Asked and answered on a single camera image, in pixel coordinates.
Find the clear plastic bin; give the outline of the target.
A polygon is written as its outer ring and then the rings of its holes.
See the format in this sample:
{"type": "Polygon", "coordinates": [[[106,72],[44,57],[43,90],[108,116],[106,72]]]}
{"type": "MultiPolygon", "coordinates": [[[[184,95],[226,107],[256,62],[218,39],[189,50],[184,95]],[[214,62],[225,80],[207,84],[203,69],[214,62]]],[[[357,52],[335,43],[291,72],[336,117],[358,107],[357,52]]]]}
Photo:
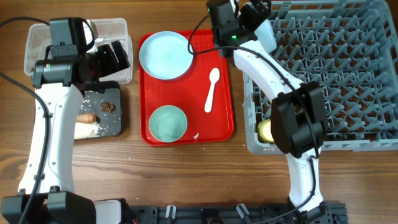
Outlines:
{"type": "MultiPolygon", "coordinates": [[[[111,45],[112,42],[120,41],[127,54],[130,67],[100,78],[101,82],[117,81],[127,84],[132,80],[133,50],[132,40],[128,34],[127,22],[123,18],[93,19],[88,23],[95,33],[95,46],[90,49],[91,53],[97,52],[98,47],[104,44],[111,45]]],[[[45,24],[33,24],[30,26],[25,46],[24,73],[30,75],[31,70],[38,60],[45,57],[45,50],[52,43],[50,27],[45,24]]]]}

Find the light blue bowl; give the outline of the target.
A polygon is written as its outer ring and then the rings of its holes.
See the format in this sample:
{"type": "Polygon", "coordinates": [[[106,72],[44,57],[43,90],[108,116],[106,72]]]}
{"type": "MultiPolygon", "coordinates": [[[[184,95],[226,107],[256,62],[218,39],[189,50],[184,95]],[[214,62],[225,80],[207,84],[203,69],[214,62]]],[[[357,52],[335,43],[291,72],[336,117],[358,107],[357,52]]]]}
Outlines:
{"type": "Polygon", "coordinates": [[[272,29],[271,22],[268,19],[262,22],[254,33],[267,53],[271,53],[277,48],[274,31],[272,29]]]}

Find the large light blue plate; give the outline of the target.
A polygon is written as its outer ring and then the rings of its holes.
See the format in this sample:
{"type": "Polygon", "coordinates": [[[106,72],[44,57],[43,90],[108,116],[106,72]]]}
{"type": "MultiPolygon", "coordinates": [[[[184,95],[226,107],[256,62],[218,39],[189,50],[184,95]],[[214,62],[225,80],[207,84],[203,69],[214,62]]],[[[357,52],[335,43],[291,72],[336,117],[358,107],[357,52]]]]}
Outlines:
{"type": "Polygon", "coordinates": [[[139,50],[141,67],[159,80],[172,80],[188,71],[193,62],[193,47],[183,35],[162,31],[150,35],[139,50]]]}

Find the yellow plastic cup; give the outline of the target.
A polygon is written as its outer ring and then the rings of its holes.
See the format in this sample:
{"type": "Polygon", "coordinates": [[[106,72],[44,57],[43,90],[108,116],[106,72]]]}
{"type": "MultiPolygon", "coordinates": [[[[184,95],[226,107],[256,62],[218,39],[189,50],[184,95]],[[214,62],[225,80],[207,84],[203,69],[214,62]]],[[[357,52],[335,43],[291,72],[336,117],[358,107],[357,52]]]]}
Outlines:
{"type": "Polygon", "coordinates": [[[274,144],[274,139],[271,133],[271,120],[265,119],[257,125],[258,140],[262,143],[274,144]]]}

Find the white plastic spoon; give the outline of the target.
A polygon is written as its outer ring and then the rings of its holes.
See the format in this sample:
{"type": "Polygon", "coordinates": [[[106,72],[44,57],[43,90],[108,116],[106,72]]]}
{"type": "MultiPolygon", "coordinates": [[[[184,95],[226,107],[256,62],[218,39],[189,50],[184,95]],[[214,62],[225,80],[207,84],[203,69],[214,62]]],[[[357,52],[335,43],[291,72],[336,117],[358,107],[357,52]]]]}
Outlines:
{"type": "Polygon", "coordinates": [[[210,113],[212,110],[213,97],[214,97],[214,93],[215,93],[215,85],[218,82],[218,80],[220,79],[220,71],[218,68],[213,68],[211,70],[209,79],[210,79],[210,88],[208,91],[208,95],[207,95],[205,107],[204,107],[204,110],[206,113],[210,113]]]}

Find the brown food scrap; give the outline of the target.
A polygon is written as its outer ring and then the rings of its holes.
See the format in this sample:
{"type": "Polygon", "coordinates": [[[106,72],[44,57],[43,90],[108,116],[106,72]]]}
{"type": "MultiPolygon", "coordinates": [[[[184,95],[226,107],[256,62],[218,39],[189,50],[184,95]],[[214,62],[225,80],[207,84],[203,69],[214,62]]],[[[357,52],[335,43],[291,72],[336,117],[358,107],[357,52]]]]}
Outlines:
{"type": "Polygon", "coordinates": [[[110,102],[102,102],[100,110],[102,112],[112,113],[116,109],[116,106],[110,102]]]}

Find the grey dishwasher rack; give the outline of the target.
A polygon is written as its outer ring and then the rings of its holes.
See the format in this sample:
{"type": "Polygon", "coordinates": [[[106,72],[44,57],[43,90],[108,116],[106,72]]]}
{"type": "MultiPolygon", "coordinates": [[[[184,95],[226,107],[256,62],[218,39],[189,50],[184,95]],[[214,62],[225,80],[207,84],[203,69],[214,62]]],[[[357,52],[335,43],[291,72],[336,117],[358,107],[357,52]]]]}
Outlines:
{"type": "Polygon", "coordinates": [[[273,57],[323,91],[324,151],[397,149],[397,32],[386,1],[275,1],[273,57]]]}

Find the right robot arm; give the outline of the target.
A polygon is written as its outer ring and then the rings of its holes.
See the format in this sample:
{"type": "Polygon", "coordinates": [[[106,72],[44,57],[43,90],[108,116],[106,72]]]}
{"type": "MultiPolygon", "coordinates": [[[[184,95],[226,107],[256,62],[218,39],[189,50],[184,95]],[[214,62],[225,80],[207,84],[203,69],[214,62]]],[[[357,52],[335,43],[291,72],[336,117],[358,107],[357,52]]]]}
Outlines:
{"type": "Polygon", "coordinates": [[[323,92],[305,83],[270,55],[277,40],[269,21],[270,1],[208,1],[214,49],[248,75],[271,102],[271,134],[287,158],[289,207],[285,216],[310,223],[326,214],[320,193],[318,158],[327,133],[323,92]]]}

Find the green small bowl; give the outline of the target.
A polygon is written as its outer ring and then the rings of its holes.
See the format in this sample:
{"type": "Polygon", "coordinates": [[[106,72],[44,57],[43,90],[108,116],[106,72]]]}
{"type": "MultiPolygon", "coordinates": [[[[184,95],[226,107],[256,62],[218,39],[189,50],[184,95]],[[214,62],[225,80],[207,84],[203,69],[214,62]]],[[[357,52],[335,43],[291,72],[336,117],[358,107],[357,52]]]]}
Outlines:
{"type": "Polygon", "coordinates": [[[164,105],[151,114],[148,122],[153,137],[164,143],[179,140],[187,130],[186,114],[177,106],[164,105]]]}

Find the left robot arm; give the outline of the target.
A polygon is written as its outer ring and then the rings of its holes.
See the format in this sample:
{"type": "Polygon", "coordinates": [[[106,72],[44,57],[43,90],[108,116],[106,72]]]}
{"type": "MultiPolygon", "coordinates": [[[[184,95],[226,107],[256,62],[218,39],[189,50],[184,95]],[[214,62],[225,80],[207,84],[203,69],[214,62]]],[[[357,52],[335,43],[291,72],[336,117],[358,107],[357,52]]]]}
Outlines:
{"type": "Polygon", "coordinates": [[[104,77],[128,68],[121,43],[96,46],[94,25],[81,17],[48,21],[52,43],[31,72],[35,122],[29,159],[17,195],[4,197],[9,223],[137,223],[123,198],[93,201],[75,193],[75,125],[86,91],[119,93],[104,77]]]}

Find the black waste tray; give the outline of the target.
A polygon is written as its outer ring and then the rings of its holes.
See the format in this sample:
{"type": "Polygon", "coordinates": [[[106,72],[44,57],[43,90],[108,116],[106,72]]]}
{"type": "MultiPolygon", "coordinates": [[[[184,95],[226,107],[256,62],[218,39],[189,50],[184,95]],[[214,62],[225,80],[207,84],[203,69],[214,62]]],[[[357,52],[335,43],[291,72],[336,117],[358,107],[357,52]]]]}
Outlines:
{"type": "Polygon", "coordinates": [[[106,138],[122,132],[120,84],[116,81],[91,82],[85,85],[78,121],[77,139],[106,138]]]}

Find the white rice pile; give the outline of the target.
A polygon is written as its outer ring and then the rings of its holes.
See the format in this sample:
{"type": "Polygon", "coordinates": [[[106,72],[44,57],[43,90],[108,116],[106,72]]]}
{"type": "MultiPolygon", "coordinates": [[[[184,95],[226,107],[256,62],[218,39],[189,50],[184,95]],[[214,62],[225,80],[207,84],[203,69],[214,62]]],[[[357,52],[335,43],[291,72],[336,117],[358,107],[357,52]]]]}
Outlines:
{"type": "Polygon", "coordinates": [[[79,115],[94,114],[96,121],[91,124],[76,123],[75,140],[89,138],[106,138],[117,136],[122,131],[121,124],[121,95],[115,93],[98,93],[87,91],[80,106],[79,115]],[[102,103],[114,105],[112,112],[103,111],[102,103]]]}

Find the red serving tray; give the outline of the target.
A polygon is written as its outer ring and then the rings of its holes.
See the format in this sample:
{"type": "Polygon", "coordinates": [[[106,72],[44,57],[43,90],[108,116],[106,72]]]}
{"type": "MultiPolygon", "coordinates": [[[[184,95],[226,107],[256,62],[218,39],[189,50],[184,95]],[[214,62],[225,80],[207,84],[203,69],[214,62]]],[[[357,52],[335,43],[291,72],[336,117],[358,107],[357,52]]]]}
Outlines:
{"type": "Polygon", "coordinates": [[[164,105],[180,108],[187,116],[187,130],[175,144],[193,144],[227,140],[234,131],[234,114],[229,85],[228,63],[218,52],[208,51],[213,46],[211,30],[181,31],[197,52],[192,65],[181,77],[160,80],[150,76],[139,62],[139,119],[141,138],[150,146],[163,146],[149,129],[152,113],[164,105]],[[212,110],[204,110],[210,72],[220,71],[215,85],[212,110]]]}

